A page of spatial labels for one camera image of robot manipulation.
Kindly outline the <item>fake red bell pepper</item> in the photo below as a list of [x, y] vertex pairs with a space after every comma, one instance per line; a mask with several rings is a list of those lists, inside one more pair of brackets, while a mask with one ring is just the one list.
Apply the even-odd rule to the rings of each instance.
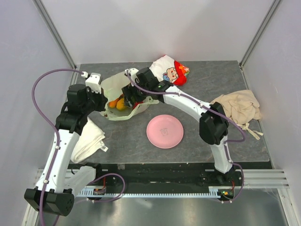
[[140, 104], [143, 104], [143, 102], [135, 102], [132, 109], [134, 110]]

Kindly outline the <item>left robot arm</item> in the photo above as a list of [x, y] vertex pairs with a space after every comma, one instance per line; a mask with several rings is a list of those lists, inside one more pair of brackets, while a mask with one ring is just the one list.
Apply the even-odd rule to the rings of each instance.
[[71, 85], [67, 102], [54, 124], [55, 136], [42, 175], [34, 188], [25, 191], [25, 200], [39, 213], [67, 216], [75, 197], [89, 183], [99, 185], [103, 173], [99, 164], [89, 163], [66, 179], [72, 151], [78, 142], [87, 117], [93, 111], [102, 112], [108, 99], [99, 85]]

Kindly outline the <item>green avocado print plastic bag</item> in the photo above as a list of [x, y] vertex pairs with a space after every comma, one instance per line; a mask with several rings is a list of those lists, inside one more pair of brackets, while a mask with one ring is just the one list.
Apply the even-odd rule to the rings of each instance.
[[130, 80], [124, 76], [124, 73], [115, 74], [101, 82], [104, 96], [108, 99], [105, 105], [105, 111], [100, 115], [111, 121], [125, 121], [133, 116], [144, 112], [150, 105], [158, 104], [158, 100], [147, 97], [133, 106], [126, 106], [125, 97], [122, 88], [130, 83]]

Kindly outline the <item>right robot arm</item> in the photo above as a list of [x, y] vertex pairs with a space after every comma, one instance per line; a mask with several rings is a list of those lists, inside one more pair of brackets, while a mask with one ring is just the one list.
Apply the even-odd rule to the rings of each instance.
[[203, 102], [182, 92], [169, 81], [159, 81], [149, 68], [139, 70], [134, 80], [128, 69], [125, 70], [125, 76], [130, 80], [130, 83], [122, 88], [127, 106], [132, 107], [135, 101], [151, 97], [180, 109], [199, 123], [199, 135], [210, 145], [214, 157], [216, 182], [227, 185], [232, 180], [233, 163], [227, 144], [229, 122], [221, 104]]

